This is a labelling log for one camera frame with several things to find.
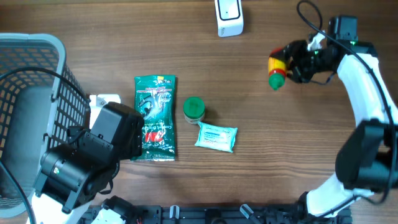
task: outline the white box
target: white box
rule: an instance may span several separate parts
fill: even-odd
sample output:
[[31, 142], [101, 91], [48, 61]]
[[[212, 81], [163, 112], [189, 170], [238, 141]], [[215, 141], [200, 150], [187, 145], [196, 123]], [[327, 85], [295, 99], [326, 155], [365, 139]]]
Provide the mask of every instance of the white box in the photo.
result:
[[241, 0], [214, 0], [218, 35], [229, 37], [239, 35], [243, 31], [243, 11]]

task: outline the cable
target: cable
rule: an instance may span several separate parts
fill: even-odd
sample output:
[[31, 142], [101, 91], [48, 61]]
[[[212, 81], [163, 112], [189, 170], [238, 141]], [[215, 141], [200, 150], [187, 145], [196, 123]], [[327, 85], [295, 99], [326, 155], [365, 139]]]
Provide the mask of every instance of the cable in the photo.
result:
[[307, 4], [309, 4], [309, 5], [311, 5], [315, 10], [316, 10], [316, 12], [318, 13], [318, 17], [319, 17], [319, 27], [318, 27], [318, 30], [322, 30], [322, 24], [323, 24], [323, 19], [322, 19], [322, 15], [321, 15], [321, 11], [318, 9], [318, 7], [317, 7], [317, 5], [315, 5], [314, 3], [312, 3], [311, 1], [308, 1], [308, 0], [303, 0], [303, 1], [299, 1], [298, 3], [297, 3], [297, 12], [298, 12], [298, 14], [299, 14], [299, 16], [304, 20], [304, 22], [305, 21], [307, 21], [307, 22], [309, 22], [304, 16], [303, 16], [303, 14], [301, 14], [301, 12], [300, 12], [300, 5], [302, 4], [302, 3], [307, 3]]
[[17, 68], [17, 69], [10, 70], [10, 71], [0, 75], [0, 80], [2, 80], [4, 78], [7, 78], [8, 76], [13, 75], [13, 74], [18, 73], [18, 72], [44, 72], [44, 73], [47, 73], [47, 74], [52, 75], [54, 77], [57, 77], [57, 78], [61, 79], [61, 81], [63, 81], [64, 83], [68, 84], [68, 86], [70, 86], [70, 88], [72, 88], [72, 90], [75, 90], [83, 98], [83, 100], [86, 101], [87, 104], [90, 104], [90, 101], [85, 96], [85, 94], [82, 91], [80, 91], [71, 81], [67, 80], [65, 77], [61, 76], [57, 72], [49, 70], [49, 69], [46, 69], [46, 68], [39, 68], [39, 67]]
[[379, 94], [381, 97], [381, 100], [383, 102], [384, 105], [384, 109], [386, 111], [387, 117], [389, 119], [389, 125], [391, 127], [391, 137], [392, 137], [392, 159], [391, 159], [391, 168], [390, 168], [390, 172], [389, 172], [389, 177], [388, 177], [388, 182], [386, 185], [386, 189], [384, 189], [384, 193], [382, 198], [380, 199], [380, 201], [373, 201], [370, 198], [367, 198], [365, 196], [360, 196], [357, 195], [357, 197], [362, 197], [363, 199], [365, 199], [366, 201], [368, 201], [369, 203], [373, 204], [373, 205], [379, 205], [383, 202], [386, 201], [386, 198], [390, 192], [390, 189], [392, 188], [392, 176], [393, 173], [395, 172], [395, 168], [396, 168], [396, 163], [397, 163], [397, 140], [396, 140], [396, 131], [394, 128], [394, 120], [392, 119], [392, 113], [391, 113], [391, 107], [388, 105], [387, 102], [387, 98], [382, 90], [381, 84], [379, 82], [379, 80], [377, 79], [376, 75], [373, 72], [373, 69], [371, 69], [371, 67], [357, 54], [355, 53], [353, 50], [349, 49], [348, 47], [344, 46], [342, 43], [338, 42], [336, 39], [334, 39], [333, 37], [329, 36], [328, 34], [324, 33], [322, 30], [318, 29], [317, 27], [315, 27], [314, 24], [312, 24], [310, 21], [308, 21], [307, 18], [305, 18], [303, 16], [303, 14], [300, 12], [300, 5], [302, 3], [307, 3], [309, 5], [311, 5], [314, 10], [316, 10], [316, 12], [318, 13], [318, 15], [320, 15], [320, 10], [319, 8], [312, 2], [310, 1], [300, 1], [297, 4], [297, 13], [298, 15], [301, 17], [301, 19], [307, 24], [309, 25], [312, 29], [316, 30], [318, 33], [324, 35], [327, 39], [331, 40], [332, 42], [334, 42], [335, 44], [339, 45], [340, 47], [342, 47], [343, 49], [347, 50], [349, 53], [351, 53], [352, 55], [354, 55], [366, 68], [366, 70], [369, 72], [370, 76], [372, 77], [372, 79], [374, 80], [377, 89], [379, 90]]
[[36, 217], [35, 214], [33, 213], [32, 206], [30, 205], [22, 187], [18, 184], [18, 181], [15, 179], [15, 177], [10, 173], [9, 169], [2, 163], [2, 160], [0, 159], [0, 167], [4, 170], [8, 178], [11, 180], [12, 184], [14, 184], [14, 187], [17, 189], [19, 195], [21, 196], [21, 199], [23, 203], [25, 204], [27, 214], [29, 216], [30, 224], [36, 224]]
[[318, 82], [318, 81], [315, 81], [315, 80], [307, 80], [307, 79], [304, 79], [304, 78], [301, 78], [302, 80], [304, 80], [304, 81], [306, 81], [306, 82], [310, 82], [310, 83], [315, 83], [315, 84], [318, 84], [318, 85], [327, 85], [327, 84], [329, 84], [330, 83], [330, 81], [333, 79], [333, 77], [336, 75], [336, 73], [335, 72], [333, 72], [331, 75], [329, 75], [329, 77], [326, 79], [326, 81], [325, 82]]

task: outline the green snack bag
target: green snack bag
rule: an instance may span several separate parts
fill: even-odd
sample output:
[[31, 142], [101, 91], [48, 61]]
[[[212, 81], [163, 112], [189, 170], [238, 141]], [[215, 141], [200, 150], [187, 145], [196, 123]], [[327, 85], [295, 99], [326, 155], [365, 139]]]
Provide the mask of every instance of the green snack bag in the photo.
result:
[[144, 117], [142, 156], [131, 160], [174, 161], [175, 75], [149, 75], [134, 78], [134, 108]]

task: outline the small jar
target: small jar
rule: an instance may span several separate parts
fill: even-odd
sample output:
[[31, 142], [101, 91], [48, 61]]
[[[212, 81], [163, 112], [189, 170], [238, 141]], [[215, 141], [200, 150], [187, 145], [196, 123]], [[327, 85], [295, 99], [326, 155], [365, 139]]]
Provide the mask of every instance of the small jar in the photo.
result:
[[199, 97], [189, 97], [184, 103], [185, 119], [190, 124], [198, 124], [205, 118], [205, 103]]

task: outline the white device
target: white device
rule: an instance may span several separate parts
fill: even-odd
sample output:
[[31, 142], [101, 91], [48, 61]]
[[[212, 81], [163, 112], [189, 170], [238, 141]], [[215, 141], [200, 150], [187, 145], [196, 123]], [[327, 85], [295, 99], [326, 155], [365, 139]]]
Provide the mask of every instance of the white device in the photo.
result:
[[239, 35], [243, 31], [243, 11], [241, 0], [214, 0], [218, 35], [229, 37]]
[[112, 209], [101, 209], [97, 217], [91, 224], [125, 224], [126, 221], [121, 219], [120, 214]]

